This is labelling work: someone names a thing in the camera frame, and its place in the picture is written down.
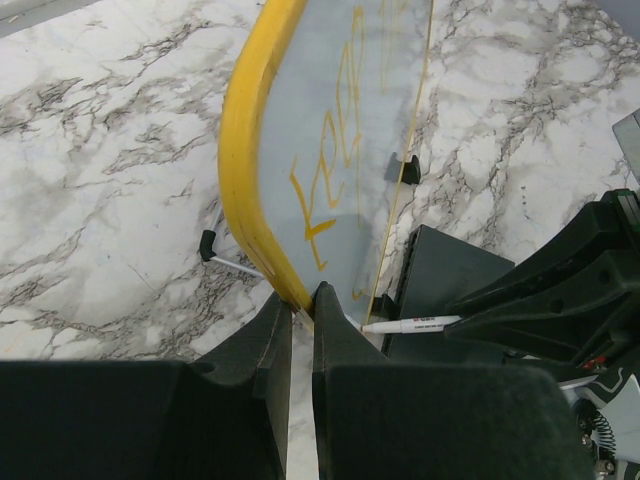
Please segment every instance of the yellow handwriting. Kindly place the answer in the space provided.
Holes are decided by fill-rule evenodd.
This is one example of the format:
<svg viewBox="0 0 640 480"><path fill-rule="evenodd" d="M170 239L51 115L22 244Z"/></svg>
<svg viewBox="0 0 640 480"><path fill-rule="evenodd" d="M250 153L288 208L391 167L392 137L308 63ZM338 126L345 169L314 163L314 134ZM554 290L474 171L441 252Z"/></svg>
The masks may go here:
<svg viewBox="0 0 640 480"><path fill-rule="evenodd" d="M380 48L380 91L389 88L389 70L400 34L400 17L408 6L408 0L381 0L378 15L382 21L382 46Z"/></svg>
<svg viewBox="0 0 640 480"><path fill-rule="evenodd" d="M293 161L293 166L289 172L289 181L298 196L300 208L305 222L304 238L311 244L311 250L318 271L323 271L328 261L322 260L316 243L316 236L333 228L337 222L337 218L325 220L317 225L313 225L313 214L316 207L316 190L320 175L324 179L325 193L327 203L330 210L335 209L342 198L344 182L338 188L337 194L333 194L331 186L331 178L336 166L338 158L338 148L343 159L345 168L351 168L355 158L356 164L356 197L358 204L358 221L360 221L360 71L364 58L365 47L365 25L364 10L361 6L357 6L353 11L353 21L351 25L351 39L345 42L340 58L340 66L338 68L338 79L336 82L336 110L338 116L338 129L333 120L331 109L327 110L322 126L322 134L320 137L320 152L318 155L318 163L316 171L311 182L311 192L309 201L304 193L297 176L296 166L298 157ZM347 98L342 98L343 85L347 86ZM347 125L353 122L355 125L355 135L353 138L347 138ZM327 163L325 144L328 135L331 136L333 151L329 163Z"/></svg>

